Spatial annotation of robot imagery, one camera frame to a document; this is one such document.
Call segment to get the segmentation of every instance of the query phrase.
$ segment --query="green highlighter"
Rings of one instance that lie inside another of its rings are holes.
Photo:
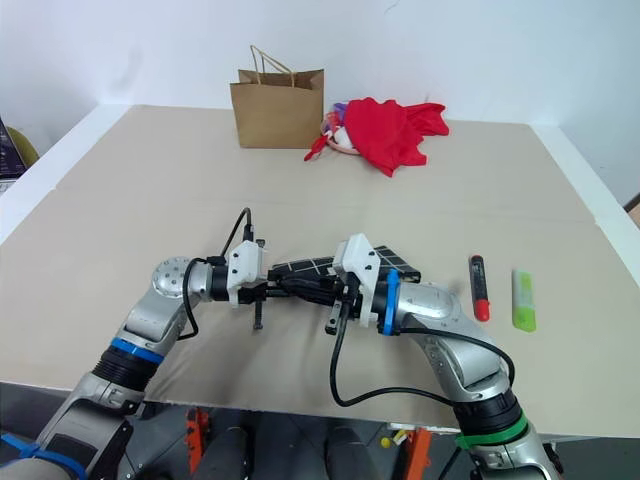
[[[533,305],[533,279],[529,272],[514,270],[513,284],[513,326],[525,332],[536,331],[536,307]]]

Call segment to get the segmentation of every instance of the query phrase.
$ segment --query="black cable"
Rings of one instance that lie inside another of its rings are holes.
[[[438,480],[444,480],[444,477],[447,476],[447,473],[449,473],[449,470],[451,470],[451,467],[453,467],[453,464],[456,463],[456,459],[458,458],[458,455],[460,455],[461,451],[462,449],[460,447],[456,447],[456,449],[453,451],[453,453],[449,457],[449,460],[445,464],[444,468],[442,469],[442,472],[440,472],[440,476],[438,477]]]
[[[185,340],[187,338],[195,337],[200,329],[198,328],[198,324],[196,323],[196,319],[193,316],[193,311],[191,310],[191,301],[189,300],[189,278],[191,276],[191,269],[194,267],[196,263],[207,263],[203,258],[192,258],[191,261],[187,264],[187,268],[184,271],[184,278],[182,279],[182,303],[184,305],[184,311],[187,313],[187,318],[189,319],[189,323],[191,324],[191,332],[185,333],[184,335],[180,335],[178,340]]]
[[[245,207],[242,209],[242,212],[240,212],[240,216],[238,217],[238,220],[236,220],[236,224],[233,226],[233,230],[231,230],[231,234],[229,235],[229,238],[227,239],[227,243],[224,244],[224,248],[222,249],[222,253],[220,254],[221,257],[224,257],[227,254],[227,250],[229,249],[229,245],[231,245],[231,242],[233,240],[233,237],[236,236],[236,232],[238,231],[238,227],[240,226],[240,222],[242,221],[242,219],[244,218],[244,216],[247,216],[247,226],[251,227],[252,223],[251,223],[251,209],[249,207]]]
[[[509,384],[513,386],[513,381],[516,378],[516,366],[513,364],[513,360],[511,360],[511,357],[507,355],[505,351],[500,350],[495,345],[491,345],[490,343],[483,342],[482,340],[478,340],[477,338],[462,335],[460,333],[445,332],[444,330],[434,330],[427,327],[401,328],[400,333],[420,333],[424,335],[435,335],[436,337],[451,338],[453,340],[462,340],[478,345],[479,347],[486,348],[487,350],[491,350],[493,353],[502,358],[509,367]]]
[[[333,399],[335,402],[341,407],[350,407],[351,405],[355,405],[356,403],[360,403],[364,400],[368,400],[372,397],[377,397],[378,395],[384,395],[386,393],[410,393],[413,395],[419,395],[422,397],[427,397],[432,400],[436,400],[437,402],[444,403],[449,407],[453,406],[453,403],[436,393],[427,392],[426,390],[419,390],[417,388],[410,387],[386,387],[386,388],[378,388],[377,390],[372,390],[367,393],[363,393],[362,395],[358,395],[357,397],[350,398],[348,400],[343,400],[340,398],[340,394],[338,393],[338,384],[336,381],[336,369],[338,367],[338,358],[340,356],[340,349],[342,348],[342,342],[344,340],[344,334],[347,331],[347,321],[349,316],[349,309],[343,309],[340,315],[340,319],[338,320],[338,331],[336,333],[336,343],[333,347],[333,354],[331,355],[331,367],[329,369],[329,385],[331,386],[331,395],[333,395]]]

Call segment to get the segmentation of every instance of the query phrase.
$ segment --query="white table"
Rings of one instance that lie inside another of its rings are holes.
[[[217,253],[248,205],[269,263],[330,255],[363,231],[457,291],[469,315],[467,258],[482,254],[486,328],[513,357],[514,390],[538,430],[640,436],[636,227],[559,130],[450,125],[423,144],[427,167],[389,179],[331,151],[304,163],[299,150],[241,149],[229,111],[98,107],[0,198],[0,380],[72,388],[155,265]],[[513,268],[534,276],[534,334],[511,324]],[[326,308],[270,301],[259,333],[252,313],[198,307],[201,334],[171,352],[149,398],[456,427],[446,407],[411,396],[336,406]],[[408,339],[355,327],[338,381],[345,396],[439,391]]]

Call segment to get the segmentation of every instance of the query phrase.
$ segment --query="paper bag handle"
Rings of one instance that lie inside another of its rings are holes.
[[[258,55],[260,55],[260,58],[262,59],[262,73],[266,73],[264,71],[264,61],[266,60],[269,65],[271,65],[273,68],[275,68],[280,73],[288,73],[291,76],[291,86],[292,87],[295,86],[295,80],[294,80],[295,72],[293,72],[290,68],[284,66],[282,63],[277,61],[275,58],[273,58],[273,57],[267,55],[266,53],[264,53],[262,50],[260,50],[255,45],[251,45],[251,55],[253,56],[253,65],[256,68],[256,78],[258,79],[258,85],[261,85],[262,82],[260,81],[260,72],[258,71],[258,60],[256,59],[256,52],[258,53]]]

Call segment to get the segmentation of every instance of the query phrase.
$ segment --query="red marker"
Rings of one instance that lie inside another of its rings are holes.
[[[471,272],[471,297],[473,299],[473,313],[478,320],[489,320],[489,297],[487,295],[487,279],[484,275],[484,261],[480,255],[474,255],[469,260]]]

